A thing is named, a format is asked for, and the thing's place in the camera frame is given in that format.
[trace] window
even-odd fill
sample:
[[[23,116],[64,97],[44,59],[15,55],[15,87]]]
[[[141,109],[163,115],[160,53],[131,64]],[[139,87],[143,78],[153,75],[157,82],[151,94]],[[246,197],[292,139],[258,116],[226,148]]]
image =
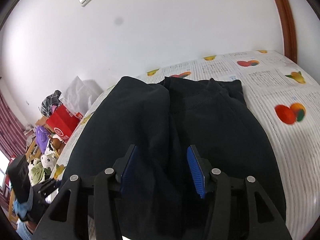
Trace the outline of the window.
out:
[[[0,188],[3,187],[3,183],[5,180],[5,172],[7,171],[9,165],[9,160],[7,157],[0,151]]]

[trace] plaid cloth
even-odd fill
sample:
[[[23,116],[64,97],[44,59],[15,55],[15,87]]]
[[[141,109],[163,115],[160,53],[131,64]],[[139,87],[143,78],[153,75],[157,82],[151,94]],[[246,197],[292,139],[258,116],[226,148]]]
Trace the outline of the plaid cloth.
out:
[[[46,117],[50,117],[50,115],[52,115],[51,106],[62,105],[61,101],[59,100],[60,95],[61,92],[59,90],[56,90],[53,94],[47,96],[45,100],[43,100],[40,108],[40,111],[43,115],[45,115]]]

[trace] fruit print tablecloth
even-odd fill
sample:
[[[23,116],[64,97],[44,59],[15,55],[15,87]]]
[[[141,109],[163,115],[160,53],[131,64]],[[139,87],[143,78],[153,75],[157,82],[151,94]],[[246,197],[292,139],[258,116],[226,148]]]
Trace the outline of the fruit print tablecloth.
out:
[[[208,56],[150,70],[137,78],[158,83],[165,76],[196,81],[241,80],[247,106],[266,131],[275,152],[287,203],[286,225],[292,238],[301,240],[320,215],[320,86],[317,82],[291,60],[266,50]],[[96,100],[80,122],[52,176],[62,178],[83,128],[112,88]]]

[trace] silver screw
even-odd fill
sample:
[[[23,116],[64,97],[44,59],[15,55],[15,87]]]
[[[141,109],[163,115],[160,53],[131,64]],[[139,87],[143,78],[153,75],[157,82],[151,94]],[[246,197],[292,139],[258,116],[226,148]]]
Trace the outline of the silver screw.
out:
[[[248,176],[247,177],[247,181],[249,181],[249,182],[255,182],[256,181],[256,179],[253,177],[253,176]]]
[[[219,175],[221,173],[221,171],[218,168],[212,169],[211,172],[215,175]]]
[[[70,180],[71,180],[71,181],[76,181],[78,178],[79,178],[78,175],[72,175],[72,176],[70,177]]]
[[[104,170],[105,174],[112,174],[114,172],[113,168],[107,168]]]

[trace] red shopping bag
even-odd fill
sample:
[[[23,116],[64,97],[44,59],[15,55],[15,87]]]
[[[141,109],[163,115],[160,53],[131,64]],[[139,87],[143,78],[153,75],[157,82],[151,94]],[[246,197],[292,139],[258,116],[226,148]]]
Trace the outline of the red shopping bag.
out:
[[[80,121],[64,105],[61,105],[45,122],[62,140],[67,141]]]

